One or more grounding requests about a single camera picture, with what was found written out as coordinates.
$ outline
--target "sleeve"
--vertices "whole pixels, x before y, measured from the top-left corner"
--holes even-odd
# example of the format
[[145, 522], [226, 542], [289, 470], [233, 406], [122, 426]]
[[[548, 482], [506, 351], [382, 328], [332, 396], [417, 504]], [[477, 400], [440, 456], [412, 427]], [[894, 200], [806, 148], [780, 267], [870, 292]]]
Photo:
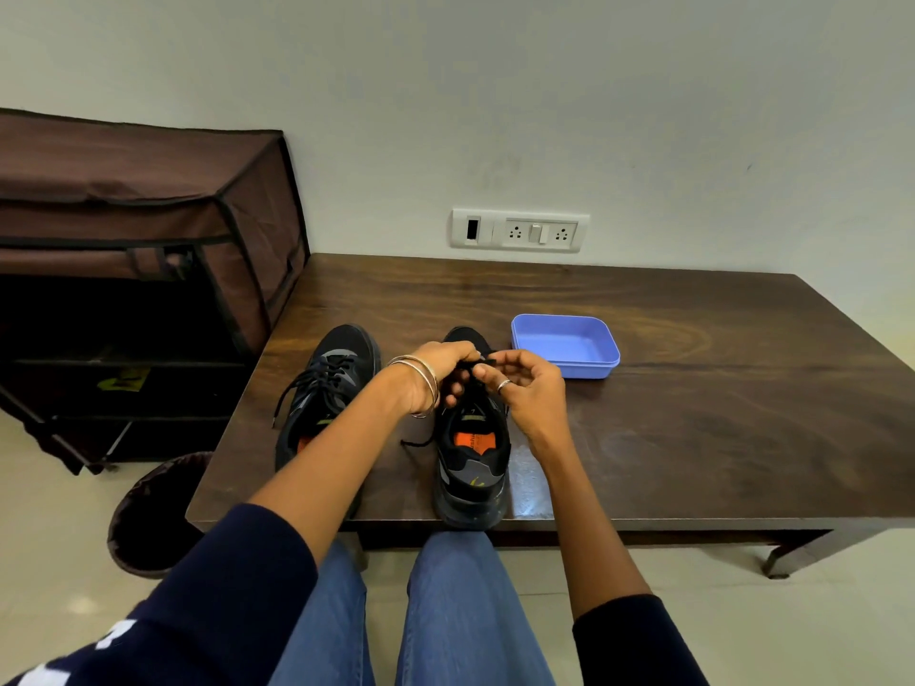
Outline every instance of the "sleeve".
[[289, 523], [236, 506], [107, 636], [11, 683], [266, 684], [316, 582]]
[[578, 617], [572, 635], [586, 684], [708, 686], [655, 595], [620, 597], [591, 609]]

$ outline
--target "wooden table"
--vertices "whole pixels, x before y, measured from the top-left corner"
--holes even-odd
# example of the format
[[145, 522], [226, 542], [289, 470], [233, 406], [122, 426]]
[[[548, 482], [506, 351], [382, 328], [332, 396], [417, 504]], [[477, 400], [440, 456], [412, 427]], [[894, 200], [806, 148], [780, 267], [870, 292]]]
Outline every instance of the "wooden table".
[[[622, 362], [567, 383], [569, 422], [628, 543], [771, 542], [772, 577], [915, 523], [915, 372], [790, 274], [315, 254], [238, 404], [188, 518], [207, 530], [273, 473], [277, 396], [331, 327], [388, 359], [457, 324], [508, 347], [518, 313], [594, 315]], [[430, 422], [405, 419], [347, 529], [367, 548], [440, 529]], [[497, 543], [555, 543], [543, 473], [511, 428]]]

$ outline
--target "shoe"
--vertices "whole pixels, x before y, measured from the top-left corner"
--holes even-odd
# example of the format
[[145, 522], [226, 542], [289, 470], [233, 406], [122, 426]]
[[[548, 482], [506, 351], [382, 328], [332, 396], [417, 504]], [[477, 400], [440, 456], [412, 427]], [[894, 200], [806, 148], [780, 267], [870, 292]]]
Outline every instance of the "shoe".
[[[337, 418], [381, 369], [382, 352], [358, 324], [342, 324], [330, 330], [308, 359], [305, 370], [289, 383], [276, 403], [274, 421], [285, 396], [295, 390], [289, 416], [276, 441], [276, 471]], [[360, 488], [347, 518], [359, 507], [361, 493]]]
[[[472, 342], [484, 358], [492, 353], [472, 327], [455, 327], [443, 341], [463, 340]], [[508, 507], [508, 407], [471, 376], [457, 405], [436, 413], [433, 438], [438, 449], [433, 486], [438, 515], [460, 530], [495, 526]]]

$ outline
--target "dustbin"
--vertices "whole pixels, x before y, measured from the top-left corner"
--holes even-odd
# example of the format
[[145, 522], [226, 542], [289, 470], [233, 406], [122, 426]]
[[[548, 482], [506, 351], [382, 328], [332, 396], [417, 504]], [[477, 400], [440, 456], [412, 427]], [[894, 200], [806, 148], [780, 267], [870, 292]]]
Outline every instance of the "dustbin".
[[164, 462], [136, 482], [108, 527], [108, 552], [128, 573], [163, 578], [203, 537], [184, 517], [212, 453]]

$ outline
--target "power socket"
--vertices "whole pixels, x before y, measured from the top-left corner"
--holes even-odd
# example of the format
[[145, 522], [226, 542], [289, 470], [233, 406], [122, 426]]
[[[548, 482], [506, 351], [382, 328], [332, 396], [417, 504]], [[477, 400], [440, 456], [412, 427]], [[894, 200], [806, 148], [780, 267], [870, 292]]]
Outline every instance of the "power socket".
[[454, 248], [578, 252], [590, 220], [587, 214], [454, 209], [450, 241]]

